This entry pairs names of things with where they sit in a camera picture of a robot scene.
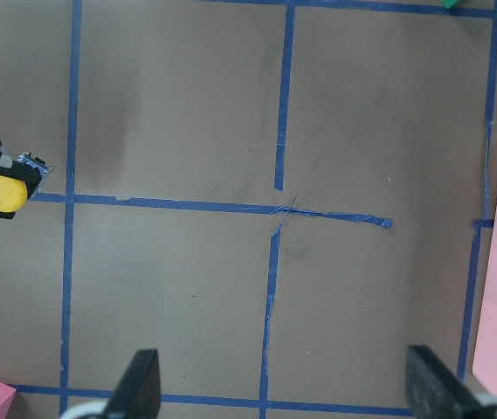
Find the yellow push button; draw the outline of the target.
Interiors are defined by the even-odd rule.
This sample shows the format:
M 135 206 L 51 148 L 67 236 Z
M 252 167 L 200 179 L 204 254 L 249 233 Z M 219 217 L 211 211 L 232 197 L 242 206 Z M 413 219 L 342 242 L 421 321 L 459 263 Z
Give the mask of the yellow push button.
M 29 152 L 22 153 L 11 168 L 0 168 L 0 211 L 15 212 L 39 192 L 53 166 Z

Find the green cube far corner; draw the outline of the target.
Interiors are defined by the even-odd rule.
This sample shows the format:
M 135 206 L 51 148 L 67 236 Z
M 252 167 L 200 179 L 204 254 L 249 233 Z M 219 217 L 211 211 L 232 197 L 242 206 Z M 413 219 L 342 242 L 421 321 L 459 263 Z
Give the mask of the green cube far corner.
M 450 10 L 463 3 L 463 0 L 441 0 L 440 2 L 446 10 Z

